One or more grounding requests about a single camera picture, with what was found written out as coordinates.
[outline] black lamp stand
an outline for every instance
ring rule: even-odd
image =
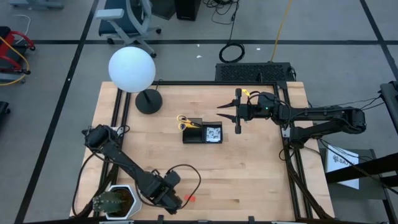
[[[147,89],[136,98],[136,107],[143,114],[153,114],[162,107],[162,96],[157,90]]]

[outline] lamp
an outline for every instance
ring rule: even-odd
[[[162,96],[157,90],[147,89],[155,78],[155,63],[150,55],[137,47],[124,47],[109,61],[109,76],[121,90],[138,93],[137,109],[144,114],[155,113],[162,107]]]

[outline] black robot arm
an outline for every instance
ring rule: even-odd
[[[319,108],[293,108],[278,99],[272,93],[256,92],[250,94],[248,102],[241,104],[241,89],[236,89],[236,99],[218,108],[236,107],[236,116],[218,114],[235,123],[235,133],[241,133],[240,119],[250,121],[254,118],[271,119],[275,124],[285,126],[294,121],[327,121],[309,128],[294,127],[289,131],[289,143],[293,147],[303,148],[310,138],[321,138],[324,135],[344,132],[359,134],[365,131],[365,115],[362,110],[352,107],[328,106]],[[257,104],[251,99],[257,98]]]
[[[120,148],[116,131],[108,126],[98,125],[94,129],[84,130],[85,146],[94,153],[101,153],[120,165],[136,181],[141,195],[154,205],[163,207],[170,214],[176,214],[182,200],[175,195],[174,187],[180,182],[180,176],[173,170],[161,177],[157,170],[144,171]]]

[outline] black floor stripe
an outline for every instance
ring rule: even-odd
[[[369,23],[372,26],[372,29],[374,31],[374,34],[377,37],[377,40],[380,41],[380,46],[381,49],[383,50],[384,55],[386,56],[387,62],[390,65],[390,68],[392,70],[392,73],[394,74],[395,78],[398,80],[398,68],[397,65],[394,61],[394,58],[392,57],[386,42],[383,39],[383,36],[380,33],[379,28],[377,27],[376,21],[374,20],[371,11],[369,10],[368,5],[366,4],[365,0],[359,0],[361,2],[361,5],[363,7],[363,10],[365,11],[366,17],[368,17]]]
[[[58,103],[57,103],[57,106],[55,107],[55,111],[54,111],[54,114],[52,116],[49,129],[48,129],[47,134],[45,136],[45,139],[44,139],[44,142],[43,142],[43,146],[42,146],[42,149],[41,149],[40,154],[39,154],[39,158],[36,161],[36,165],[35,165],[35,168],[33,170],[32,176],[30,177],[30,181],[29,181],[29,184],[28,184],[27,189],[25,191],[24,198],[22,199],[21,206],[19,207],[19,211],[18,211],[17,217],[16,217],[15,222],[14,222],[15,224],[23,223],[24,220],[25,220],[26,213],[27,213],[27,211],[29,209],[30,201],[32,200],[32,196],[33,196],[33,193],[35,191],[35,188],[36,188],[36,185],[37,185],[37,181],[39,180],[40,173],[42,171],[45,158],[46,158],[47,153],[48,153],[49,148],[50,148],[50,143],[51,143],[51,140],[53,138],[53,135],[54,135],[54,132],[55,132],[55,128],[57,127],[57,123],[58,123],[58,120],[59,120],[60,115],[61,115],[63,104],[65,103],[65,99],[67,97],[68,90],[69,90],[70,84],[72,82],[73,75],[75,74],[76,66],[77,66],[77,64],[79,62],[81,51],[83,50],[84,41],[87,38],[88,30],[89,30],[91,22],[92,22],[92,20],[94,18],[94,13],[95,13],[95,10],[97,8],[98,1],[99,0],[94,0],[93,5],[91,6],[91,9],[90,9],[90,13],[88,14],[88,18],[87,18],[85,27],[83,29],[83,33],[81,34],[81,37],[80,37],[80,40],[79,40],[79,43],[78,43],[78,47],[77,47],[76,52],[75,52],[75,56],[74,56],[74,58],[72,60],[72,63],[70,65],[70,68],[69,68],[69,71],[68,71],[68,75],[67,75],[67,77],[65,79],[65,83],[63,84],[63,87],[62,87],[60,98],[58,99]]]
[[[79,40],[34,40],[35,44],[79,44]],[[122,45],[122,40],[115,40],[116,45]],[[228,40],[146,40],[148,44],[226,44]],[[242,44],[270,44],[274,45],[275,40],[234,40]],[[108,45],[106,40],[86,40],[85,44]],[[280,45],[377,45],[378,40],[280,40]]]

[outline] wooden table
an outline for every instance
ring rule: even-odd
[[[160,86],[158,90],[163,97],[163,106],[152,115],[138,112],[134,104],[136,94],[132,95],[127,119],[131,130],[125,135],[123,151],[145,170],[158,169],[164,175],[174,165],[191,164],[202,176],[201,186],[195,194],[196,201],[190,202],[176,215],[144,205],[133,219],[156,220],[158,215],[165,215],[165,220],[245,221],[248,216],[254,216],[257,221],[295,219],[286,164],[278,158],[282,149],[279,127],[270,119],[254,119],[242,122],[242,134],[237,135],[232,122],[216,115],[235,113],[235,108],[216,107],[229,103],[236,88],[273,93],[270,86]],[[288,83],[288,91],[292,106],[308,106],[303,83]],[[116,92],[113,83],[102,84],[93,126],[111,123]],[[123,102],[119,111],[120,122]],[[203,118],[204,121],[222,121],[223,143],[182,144],[182,134],[175,119],[178,114]],[[295,124],[307,127],[312,122]],[[318,150],[313,139],[306,146]],[[334,216],[320,156],[306,149],[301,153],[309,191],[325,211]],[[86,149],[84,160],[90,154]],[[76,198],[78,212],[98,188],[102,165],[97,158],[87,163]],[[182,181],[175,189],[183,199],[196,187],[198,177],[188,167],[176,171]],[[119,172],[118,183],[134,186],[133,179],[124,171]],[[299,190],[298,194],[301,216],[305,217]]]

